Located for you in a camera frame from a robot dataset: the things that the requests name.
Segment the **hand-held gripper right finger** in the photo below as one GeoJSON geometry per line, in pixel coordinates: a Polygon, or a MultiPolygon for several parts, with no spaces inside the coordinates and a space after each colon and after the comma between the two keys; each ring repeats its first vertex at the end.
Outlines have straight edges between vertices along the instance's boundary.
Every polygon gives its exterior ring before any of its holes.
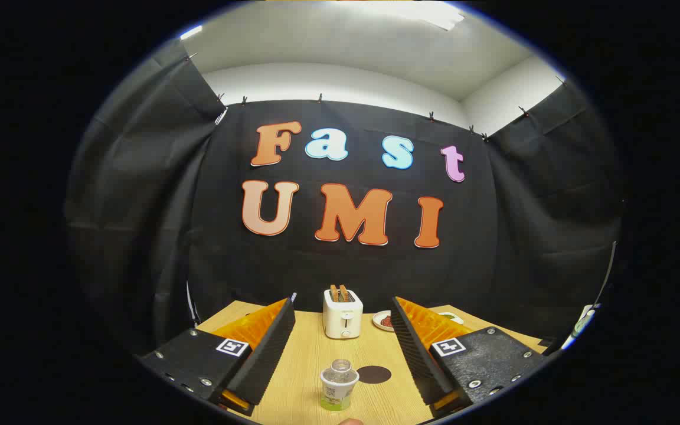
{"type": "Polygon", "coordinates": [[[485,403],[548,362],[548,356],[496,326],[472,330],[402,297],[392,299],[391,323],[434,418],[485,403]]]}

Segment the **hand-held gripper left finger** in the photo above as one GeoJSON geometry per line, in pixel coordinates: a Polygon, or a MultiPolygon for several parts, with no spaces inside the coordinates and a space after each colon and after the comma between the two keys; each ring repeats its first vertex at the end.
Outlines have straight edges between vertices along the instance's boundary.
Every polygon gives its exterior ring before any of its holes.
{"type": "Polygon", "coordinates": [[[293,331],[294,299],[278,299],[215,330],[187,328],[138,361],[206,403],[251,416],[293,331]]]}

